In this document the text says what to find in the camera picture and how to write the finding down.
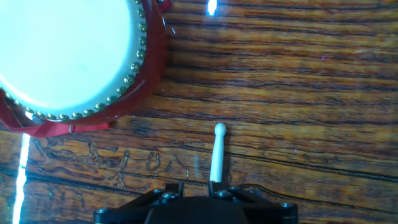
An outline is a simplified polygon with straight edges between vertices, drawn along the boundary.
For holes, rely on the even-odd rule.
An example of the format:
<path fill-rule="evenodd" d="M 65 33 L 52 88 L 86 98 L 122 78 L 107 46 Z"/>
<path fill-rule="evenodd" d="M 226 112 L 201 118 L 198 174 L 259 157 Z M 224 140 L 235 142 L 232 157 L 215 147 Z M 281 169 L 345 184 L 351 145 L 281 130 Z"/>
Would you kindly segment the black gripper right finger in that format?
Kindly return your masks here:
<path fill-rule="evenodd" d="M 209 181 L 208 197 L 224 201 L 228 212 L 237 209 L 248 223 L 298 223 L 298 205 L 291 202 L 271 202 L 247 190 Z"/>

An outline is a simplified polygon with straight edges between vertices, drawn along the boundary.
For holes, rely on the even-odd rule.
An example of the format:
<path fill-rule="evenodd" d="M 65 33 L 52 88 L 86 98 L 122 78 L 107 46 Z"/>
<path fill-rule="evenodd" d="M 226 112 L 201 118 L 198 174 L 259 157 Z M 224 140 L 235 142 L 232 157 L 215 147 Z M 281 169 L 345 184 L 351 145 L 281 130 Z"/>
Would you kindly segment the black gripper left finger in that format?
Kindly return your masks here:
<path fill-rule="evenodd" d="M 93 222 L 100 224 L 144 223 L 153 208 L 184 198 L 184 196 L 183 182 L 167 184 L 164 189 L 151 190 L 119 208 L 102 207 L 95 210 Z"/>

